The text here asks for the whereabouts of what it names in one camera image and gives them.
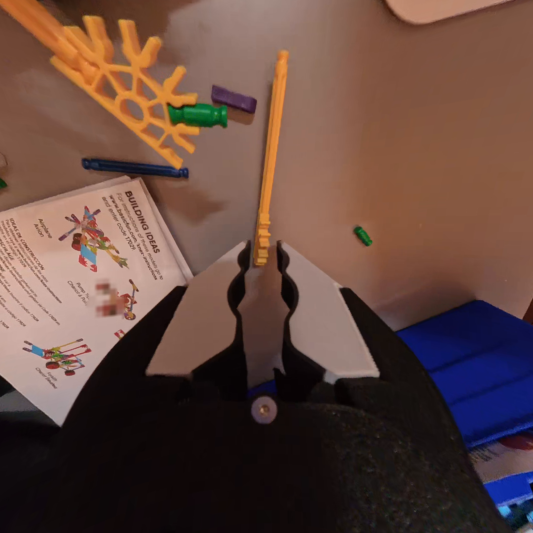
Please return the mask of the dark blue rod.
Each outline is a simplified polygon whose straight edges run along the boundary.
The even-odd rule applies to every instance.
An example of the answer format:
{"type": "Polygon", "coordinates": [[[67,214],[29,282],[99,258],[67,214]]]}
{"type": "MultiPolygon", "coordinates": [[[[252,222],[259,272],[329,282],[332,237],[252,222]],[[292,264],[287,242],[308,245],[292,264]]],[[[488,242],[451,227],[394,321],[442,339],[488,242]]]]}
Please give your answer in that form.
{"type": "Polygon", "coordinates": [[[123,174],[139,174],[154,177],[189,178],[188,168],[176,169],[173,166],[145,163],[120,162],[97,158],[82,158],[82,166],[86,170],[98,172],[114,172],[123,174]]]}

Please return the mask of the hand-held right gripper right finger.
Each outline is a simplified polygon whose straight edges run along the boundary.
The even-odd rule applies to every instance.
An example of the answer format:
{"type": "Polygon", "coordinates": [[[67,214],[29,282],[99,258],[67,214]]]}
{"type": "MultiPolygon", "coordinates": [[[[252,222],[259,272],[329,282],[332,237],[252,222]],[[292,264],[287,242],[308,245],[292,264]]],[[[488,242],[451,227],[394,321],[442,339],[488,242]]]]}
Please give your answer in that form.
{"type": "Polygon", "coordinates": [[[283,241],[276,244],[285,375],[312,383],[378,378],[379,369],[341,293],[342,286],[283,241]]]}

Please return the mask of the blue plastic bin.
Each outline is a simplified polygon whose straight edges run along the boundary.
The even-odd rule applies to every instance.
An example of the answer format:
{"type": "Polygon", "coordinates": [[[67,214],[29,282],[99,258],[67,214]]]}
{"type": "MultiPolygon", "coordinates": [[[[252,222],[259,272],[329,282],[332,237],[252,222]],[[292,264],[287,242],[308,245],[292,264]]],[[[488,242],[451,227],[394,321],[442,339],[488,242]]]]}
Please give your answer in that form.
{"type": "Polygon", "coordinates": [[[532,428],[532,325],[475,300],[396,333],[435,382],[468,448],[532,428]]]}

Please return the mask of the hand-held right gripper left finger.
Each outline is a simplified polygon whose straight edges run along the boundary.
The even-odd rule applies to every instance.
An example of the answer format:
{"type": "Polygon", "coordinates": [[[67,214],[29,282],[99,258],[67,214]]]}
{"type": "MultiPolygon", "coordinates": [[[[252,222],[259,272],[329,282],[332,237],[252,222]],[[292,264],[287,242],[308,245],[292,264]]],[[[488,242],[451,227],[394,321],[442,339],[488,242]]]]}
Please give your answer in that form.
{"type": "Polygon", "coordinates": [[[245,294],[251,242],[230,249],[196,275],[185,290],[145,371],[147,376],[208,375],[219,361],[246,369],[238,306],[245,294]]]}

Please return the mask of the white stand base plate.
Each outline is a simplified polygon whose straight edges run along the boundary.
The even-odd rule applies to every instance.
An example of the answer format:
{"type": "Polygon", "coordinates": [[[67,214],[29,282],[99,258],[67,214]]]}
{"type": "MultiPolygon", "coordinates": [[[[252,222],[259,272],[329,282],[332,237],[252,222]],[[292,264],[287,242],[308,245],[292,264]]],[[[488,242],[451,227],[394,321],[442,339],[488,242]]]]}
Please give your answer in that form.
{"type": "Polygon", "coordinates": [[[425,25],[487,10],[510,1],[384,1],[394,15],[412,25],[425,25]]]}

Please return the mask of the purple block piece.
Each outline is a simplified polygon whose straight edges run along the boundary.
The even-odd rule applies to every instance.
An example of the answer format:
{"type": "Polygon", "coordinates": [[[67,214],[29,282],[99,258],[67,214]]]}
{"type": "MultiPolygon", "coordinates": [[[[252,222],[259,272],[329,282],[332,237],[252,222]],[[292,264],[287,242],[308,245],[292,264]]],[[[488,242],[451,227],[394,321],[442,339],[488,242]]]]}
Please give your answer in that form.
{"type": "Polygon", "coordinates": [[[255,114],[257,109],[257,100],[255,98],[228,90],[220,85],[212,85],[210,97],[213,103],[225,105],[247,114],[255,114]]]}

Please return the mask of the white instruction booklet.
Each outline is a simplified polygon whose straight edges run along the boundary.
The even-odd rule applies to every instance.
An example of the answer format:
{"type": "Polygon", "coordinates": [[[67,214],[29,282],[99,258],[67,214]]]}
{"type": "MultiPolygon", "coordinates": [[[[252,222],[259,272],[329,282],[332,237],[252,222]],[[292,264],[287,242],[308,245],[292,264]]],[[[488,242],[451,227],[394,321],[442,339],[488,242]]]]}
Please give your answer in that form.
{"type": "Polygon", "coordinates": [[[1,212],[1,377],[61,426],[108,352],[192,273],[140,178],[1,212]]]}

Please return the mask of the yellow rod with connector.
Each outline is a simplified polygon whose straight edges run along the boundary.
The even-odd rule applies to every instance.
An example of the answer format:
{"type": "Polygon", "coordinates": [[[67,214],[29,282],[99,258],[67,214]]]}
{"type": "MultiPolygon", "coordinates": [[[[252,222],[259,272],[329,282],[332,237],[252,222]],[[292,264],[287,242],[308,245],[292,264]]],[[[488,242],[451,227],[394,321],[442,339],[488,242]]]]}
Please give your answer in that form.
{"type": "Polygon", "coordinates": [[[277,54],[275,74],[270,99],[268,134],[265,146],[261,195],[257,213],[257,228],[254,245],[254,265],[264,266],[270,247],[270,203],[276,168],[283,103],[285,99],[289,52],[280,50],[277,54]]]}
{"type": "Polygon", "coordinates": [[[52,52],[50,63],[56,70],[174,168],[180,169],[183,159],[168,145],[168,140],[190,154],[195,151],[190,136],[199,135],[200,127],[174,125],[168,110],[168,104],[179,108],[197,103],[196,93],[178,89],[186,68],[177,66],[162,83],[149,73],[162,47],[159,37],[149,37],[141,46],[136,23],[120,19],[127,64],[118,64],[101,17],[84,16],[82,30],[78,26],[64,26],[38,1],[1,1],[1,8],[52,52]]]}

